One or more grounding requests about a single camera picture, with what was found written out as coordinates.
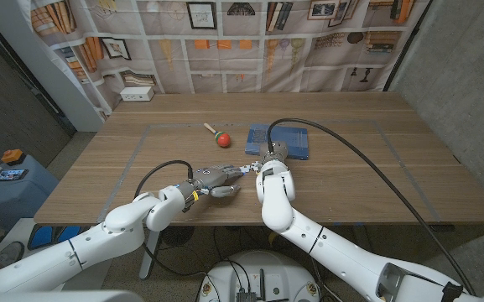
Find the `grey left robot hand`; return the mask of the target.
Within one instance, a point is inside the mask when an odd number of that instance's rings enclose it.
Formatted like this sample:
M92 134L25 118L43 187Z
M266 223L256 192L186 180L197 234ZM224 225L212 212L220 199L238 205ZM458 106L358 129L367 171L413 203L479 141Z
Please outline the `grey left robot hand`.
M231 164L218 164L193 173L191 183L197 190L204 190L206 195L215 198L234 196L240 189L235 181L244 176L240 168Z

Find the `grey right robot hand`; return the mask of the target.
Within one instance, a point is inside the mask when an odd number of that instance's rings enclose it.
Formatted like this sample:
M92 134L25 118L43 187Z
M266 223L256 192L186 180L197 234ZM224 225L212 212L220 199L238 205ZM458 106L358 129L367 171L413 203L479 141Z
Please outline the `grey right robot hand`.
M273 150L269 150L267 143L261 143L259 145L259 156L261 160L253 165L253 169L257 172L262 170L264 164L270 161L279 161L284 163L288 157L288 146L285 141L272 142Z

